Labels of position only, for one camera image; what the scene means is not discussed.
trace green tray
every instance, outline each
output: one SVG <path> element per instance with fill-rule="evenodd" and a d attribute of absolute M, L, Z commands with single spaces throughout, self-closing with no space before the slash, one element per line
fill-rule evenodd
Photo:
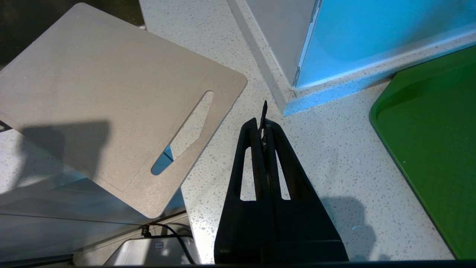
<path fill-rule="evenodd" d="M 476 47 L 397 73 L 370 121 L 456 258 L 476 258 Z"/>

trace beige cutting board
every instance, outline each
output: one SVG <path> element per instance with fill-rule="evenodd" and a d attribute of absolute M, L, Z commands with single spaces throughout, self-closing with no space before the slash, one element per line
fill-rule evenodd
<path fill-rule="evenodd" d="M 155 218 L 246 83 L 230 68 L 77 4 L 0 72 L 0 120 Z M 153 175 L 207 91 L 214 97 L 198 140 Z"/>

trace white speckled countertop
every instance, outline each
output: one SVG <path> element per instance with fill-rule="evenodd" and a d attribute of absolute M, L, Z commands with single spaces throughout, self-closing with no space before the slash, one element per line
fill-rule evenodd
<path fill-rule="evenodd" d="M 260 116 L 264 100 L 268 118 L 287 134 L 351 260 L 453 258 L 370 125 L 370 107 L 387 84 L 283 118 L 226 1 L 140 3 L 148 31 L 249 80 L 181 187 L 202 263 L 213 263 L 241 125 Z M 198 118 L 187 122 L 189 131 L 200 129 Z M 171 145 L 175 155 L 184 143 L 177 139 Z M 253 194 L 250 185 L 244 194 Z"/>

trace terrazzo countertop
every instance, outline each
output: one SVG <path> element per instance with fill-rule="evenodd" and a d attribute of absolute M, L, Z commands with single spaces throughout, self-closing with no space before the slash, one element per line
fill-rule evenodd
<path fill-rule="evenodd" d="M 243 123 L 268 118 L 280 124 L 341 235 L 349 258 L 360 260 L 452 259 L 368 119 L 386 87 L 283 118 L 224 0 L 140 0 L 147 30 L 243 73 L 248 85 L 181 187 L 202 263 L 213 263 L 213 244 Z M 201 128 L 196 111 L 184 128 Z M 172 143 L 184 150 L 187 134 Z M 242 196 L 254 195 L 245 165 Z"/>

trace green plastic tray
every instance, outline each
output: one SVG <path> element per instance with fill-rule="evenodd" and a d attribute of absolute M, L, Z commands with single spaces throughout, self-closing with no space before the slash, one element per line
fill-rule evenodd
<path fill-rule="evenodd" d="M 370 121 L 456 258 L 476 258 L 476 47 L 397 73 Z"/>

